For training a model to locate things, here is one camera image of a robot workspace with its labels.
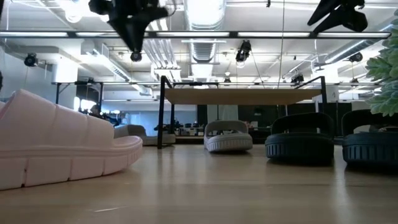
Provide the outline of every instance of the ceiling duct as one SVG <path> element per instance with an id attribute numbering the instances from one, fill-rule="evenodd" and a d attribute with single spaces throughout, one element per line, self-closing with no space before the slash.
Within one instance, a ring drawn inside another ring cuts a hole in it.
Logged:
<path id="1" fill-rule="evenodd" d="M 224 23 L 226 0 L 184 0 L 185 17 L 189 30 L 221 30 Z M 192 60 L 209 63 L 214 60 L 216 44 L 195 42 L 190 44 Z M 210 77 L 212 65 L 192 65 L 195 77 Z"/>
<path id="2" fill-rule="evenodd" d="M 380 32 L 389 32 L 392 29 L 392 25 L 385 26 Z M 344 60 L 346 58 L 349 58 L 350 56 L 378 43 L 380 40 L 360 40 L 360 41 L 352 41 L 349 44 L 341 47 L 340 49 L 328 54 L 324 58 L 324 63 L 320 63 L 319 65 L 329 65 L 333 64 L 336 62 L 339 62 L 341 60 Z"/>
<path id="3" fill-rule="evenodd" d="M 81 44 L 81 51 L 82 51 L 82 54 L 87 54 L 87 55 L 91 55 L 92 57 L 95 57 L 109 71 L 111 71 L 113 74 L 121 77 L 126 82 L 139 82 L 138 80 L 131 78 L 129 72 L 125 71 L 125 69 L 123 69 L 122 66 L 120 66 L 117 62 L 110 59 L 109 49 L 105 44 L 102 44 L 101 50 L 96 50 L 95 45 L 92 41 L 85 40 Z M 152 96 L 152 94 L 153 94 L 152 89 L 150 89 L 150 88 L 146 88 L 146 87 L 143 87 L 140 85 L 131 85 L 131 86 L 133 88 L 135 88 L 137 91 L 139 91 L 139 94 L 141 96 Z"/>

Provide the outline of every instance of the white ceiling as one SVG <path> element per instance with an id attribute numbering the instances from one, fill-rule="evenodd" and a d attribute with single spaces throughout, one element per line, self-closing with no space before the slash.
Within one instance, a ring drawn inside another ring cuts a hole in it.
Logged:
<path id="1" fill-rule="evenodd" d="M 283 15 L 285 16 L 284 30 L 311 31 L 317 25 L 315 24 L 309 27 L 307 21 L 319 3 L 319 0 L 286 0 L 285 11 L 283 10 L 282 0 L 272 0 L 270 8 L 265 7 L 266 1 L 262 1 L 263 3 L 261 5 L 260 3 L 252 4 L 250 2 L 253 1 L 227 0 L 228 7 L 226 9 L 224 30 L 281 31 Z M 69 23 L 65 19 L 64 10 L 57 7 L 58 4 L 56 1 L 13 0 L 13 2 L 11 2 L 10 0 L 6 0 L 0 28 L 2 30 L 112 30 L 111 27 L 99 19 L 99 17 L 83 17 L 80 22 L 74 24 Z M 391 7 L 398 7 L 398 2 L 396 0 L 367 0 L 365 8 L 361 11 L 365 13 L 368 18 L 369 26 L 366 31 L 378 31 L 383 23 L 391 19 L 395 11 L 395 9 Z M 186 30 L 184 12 L 177 11 L 171 18 L 167 19 L 167 25 L 171 27 L 171 30 Z M 340 26 L 332 29 L 332 31 L 347 31 L 347 29 Z M 67 39 L 13 39 L 8 40 L 8 43 L 59 47 L 78 60 L 81 60 L 82 64 L 92 68 L 90 72 L 81 70 L 80 75 L 92 76 L 107 81 L 115 80 L 115 76 L 104 66 L 80 55 L 80 45 L 82 41 L 83 40 Z M 95 41 L 96 44 L 106 44 L 111 50 L 111 57 L 125 70 L 132 72 L 131 75 L 136 80 L 151 80 L 149 74 L 151 61 L 145 54 L 141 62 L 131 62 L 129 54 L 123 57 L 119 56 L 119 52 L 128 53 L 128 49 L 122 40 L 97 39 Z M 279 75 L 287 73 L 308 56 L 313 54 L 328 54 L 349 42 L 349 40 L 318 40 L 317 51 L 315 51 L 314 40 L 284 40 L 284 47 L 281 49 L 281 40 L 254 39 L 250 40 L 253 55 L 248 58 L 244 68 L 237 68 L 234 57 L 236 49 L 240 46 L 242 40 L 228 39 L 225 41 L 226 43 L 224 44 L 218 44 L 216 62 L 219 63 L 219 65 L 213 67 L 213 76 L 220 77 L 221 79 L 224 77 L 225 72 L 230 72 L 231 77 L 238 78 L 233 78 L 237 82 L 253 82 L 257 80 L 259 76 L 271 77 L 270 80 L 273 81 L 275 81 L 276 78 L 277 81 Z M 177 39 L 173 39 L 171 43 L 177 63 L 181 67 L 181 77 L 188 77 L 190 73 L 188 44 L 181 43 L 181 40 Z M 377 44 L 362 51 L 364 60 L 377 55 L 380 49 L 382 49 L 381 45 Z M 282 66 L 280 66 L 277 60 L 279 58 L 277 54 L 281 52 L 284 55 L 281 60 Z M 360 75 L 366 72 L 364 69 L 365 63 L 354 66 L 353 70 L 349 69 L 353 65 L 356 64 L 338 62 L 341 80 L 347 82 L 353 75 Z M 311 70 L 305 70 L 304 72 L 304 75 L 310 78 Z"/>

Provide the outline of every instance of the cable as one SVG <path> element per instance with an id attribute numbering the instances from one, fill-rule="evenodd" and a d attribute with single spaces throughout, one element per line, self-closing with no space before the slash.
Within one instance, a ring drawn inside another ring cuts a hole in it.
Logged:
<path id="1" fill-rule="evenodd" d="M 10 15 L 10 6 L 11 6 L 11 4 L 13 3 L 13 1 L 11 0 L 11 2 L 8 4 L 8 6 L 7 6 L 7 17 L 6 17 L 6 19 L 7 19 L 7 21 L 6 21 L 6 30 L 8 30 L 8 28 L 9 28 L 9 15 Z M 7 44 L 7 38 L 5 38 L 4 39 L 4 44 Z"/>
<path id="2" fill-rule="evenodd" d="M 24 82 L 24 87 L 23 87 L 24 90 L 26 90 L 26 81 L 27 81 L 27 75 L 28 75 L 28 73 L 29 73 L 29 67 L 26 66 L 26 75 L 25 75 L 25 82 Z"/>
<path id="3" fill-rule="evenodd" d="M 264 85 L 264 82 L 262 81 L 262 78 L 261 78 L 261 74 L 260 74 L 259 68 L 257 67 L 256 59 L 254 58 L 253 51 L 251 50 L 250 52 L 251 52 L 251 55 L 253 56 L 254 65 L 256 66 L 257 74 L 259 75 L 260 81 L 261 81 L 261 83 L 262 83 L 262 87 L 265 89 L 265 88 L 266 88 L 266 86 Z"/>
<path id="4" fill-rule="evenodd" d="M 173 0 L 173 5 L 174 5 L 174 11 L 169 16 L 174 15 L 174 13 L 177 11 L 177 3 L 175 2 L 175 0 Z"/>
<path id="5" fill-rule="evenodd" d="M 284 0 L 284 10 L 282 13 L 282 43 L 280 46 L 279 79 L 278 79 L 278 86 L 277 86 L 278 89 L 279 89 L 280 78 L 282 76 L 282 57 L 283 57 L 282 55 L 284 53 L 285 2 L 286 2 L 286 0 Z"/>

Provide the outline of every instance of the security camera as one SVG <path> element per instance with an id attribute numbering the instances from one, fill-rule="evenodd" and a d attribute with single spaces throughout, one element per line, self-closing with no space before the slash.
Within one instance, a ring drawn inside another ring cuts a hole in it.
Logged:
<path id="1" fill-rule="evenodd" d="M 36 53 L 29 53 L 24 60 L 24 64 L 28 67 L 36 67 L 39 64 L 39 60 L 37 60 Z"/>

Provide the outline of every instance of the pipe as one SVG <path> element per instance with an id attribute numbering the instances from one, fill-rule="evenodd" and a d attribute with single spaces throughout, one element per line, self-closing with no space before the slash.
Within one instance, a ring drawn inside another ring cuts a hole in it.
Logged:
<path id="1" fill-rule="evenodd" d="M 380 32 L 389 32 L 392 29 L 392 25 L 388 25 L 380 29 Z M 341 47 L 340 49 L 328 54 L 324 62 L 325 64 L 333 64 L 336 62 L 339 62 L 341 60 L 344 60 L 376 43 L 378 43 L 381 40 L 355 40 L 350 42 L 349 44 L 346 44 L 345 46 Z"/>
<path id="2" fill-rule="evenodd" d="M 154 51 L 156 60 L 160 62 L 163 68 L 166 68 L 166 63 L 164 62 L 163 55 L 160 52 L 159 48 L 156 46 L 156 42 L 154 40 L 148 40 L 148 44 L 150 45 L 151 50 Z"/>
<path id="3" fill-rule="evenodd" d="M 167 67 L 168 68 L 173 67 L 172 59 L 170 58 L 170 54 L 165 46 L 165 40 L 156 40 L 156 41 L 159 43 L 158 45 L 162 48 L 164 52 L 164 56 L 167 60 Z"/>
<path id="4" fill-rule="evenodd" d="M 184 0 L 185 17 L 189 30 L 221 30 L 224 24 L 226 0 Z M 214 60 L 216 44 L 190 44 L 192 60 L 211 62 Z M 212 65 L 192 65 L 194 76 L 208 78 L 213 71 Z"/>
<path id="5" fill-rule="evenodd" d="M 162 65 L 160 64 L 160 62 L 156 61 L 152 49 L 151 49 L 151 48 L 148 46 L 148 44 L 147 44 L 147 40 L 144 40 L 144 44 L 143 44 L 142 48 L 144 49 L 145 53 L 146 53 L 147 56 L 149 57 L 149 60 L 150 60 L 157 68 L 160 68 Z"/>
<path id="6" fill-rule="evenodd" d="M 174 54 L 174 52 L 173 52 L 172 42 L 171 42 L 170 39 L 167 39 L 167 40 L 165 40 L 165 41 L 166 41 L 166 43 L 167 43 L 167 44 L 166 44 L 167 50 L 170 52 L 170 56 L 171 56 L 171 58 L 172 58 L 173 67 L 177 68 L 178 65 L 177 65 L 177 60 L 175 59 L 175 54 Z"/>

